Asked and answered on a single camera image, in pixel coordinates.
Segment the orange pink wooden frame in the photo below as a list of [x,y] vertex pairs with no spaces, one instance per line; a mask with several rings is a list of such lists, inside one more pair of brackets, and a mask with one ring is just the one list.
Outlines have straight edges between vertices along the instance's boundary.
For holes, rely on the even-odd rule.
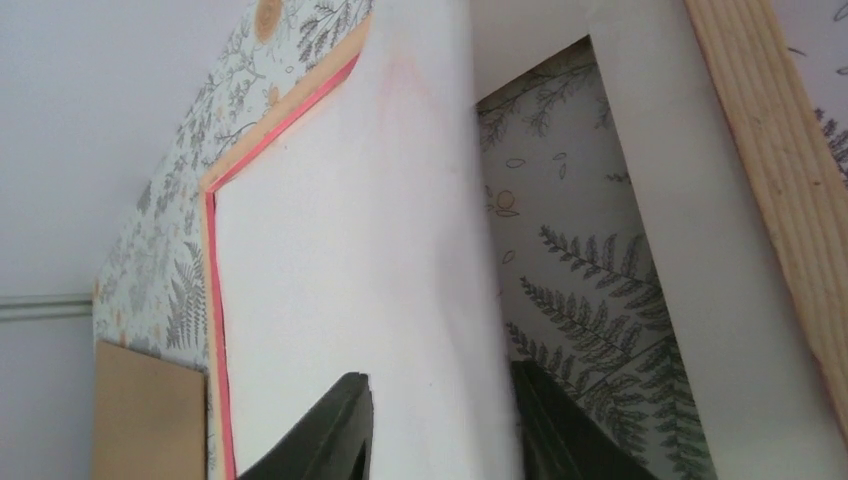
[[[772,4],[684,2],[796,318],[847,445],[847,190],[842,176]],[[208,173],[200,184],[199,210],[210,355],[212,296],[202,190]],[[219,459],[210,372],[209,384],[217,430],[215,477],[226,479]]]

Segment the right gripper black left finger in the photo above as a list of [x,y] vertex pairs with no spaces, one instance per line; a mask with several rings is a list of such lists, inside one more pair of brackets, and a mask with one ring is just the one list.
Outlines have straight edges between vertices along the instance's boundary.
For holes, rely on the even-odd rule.
[[342,375],[241,479],[359,480],[370,476],[373,396],[369,377]]

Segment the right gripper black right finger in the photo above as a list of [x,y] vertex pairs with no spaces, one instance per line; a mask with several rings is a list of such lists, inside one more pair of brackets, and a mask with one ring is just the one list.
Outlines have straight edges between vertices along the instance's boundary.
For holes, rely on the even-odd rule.
[[531,360],[510,363],[526,479],[652,480]]

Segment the brown cardboard backing board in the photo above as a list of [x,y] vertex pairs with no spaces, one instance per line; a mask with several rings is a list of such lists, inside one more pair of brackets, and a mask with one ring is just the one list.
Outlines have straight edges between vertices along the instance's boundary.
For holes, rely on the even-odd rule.
[[96,343],[93,479],[204,479],[206,446],[201,372]]

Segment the cream white mat board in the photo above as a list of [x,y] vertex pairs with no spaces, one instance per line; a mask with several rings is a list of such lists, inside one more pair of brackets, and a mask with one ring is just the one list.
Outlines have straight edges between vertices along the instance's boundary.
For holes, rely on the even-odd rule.
[[588,38],[716,475],[843,479],[847,445],[684,1],[476,1],[478,103]]

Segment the cat and books photo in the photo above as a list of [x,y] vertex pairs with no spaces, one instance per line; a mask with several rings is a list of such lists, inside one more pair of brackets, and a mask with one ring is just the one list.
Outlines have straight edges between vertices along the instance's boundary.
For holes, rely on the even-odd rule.
[[343,375],[373,479],[519,479],[464,1],[379,1],[202,184],[222,475]]

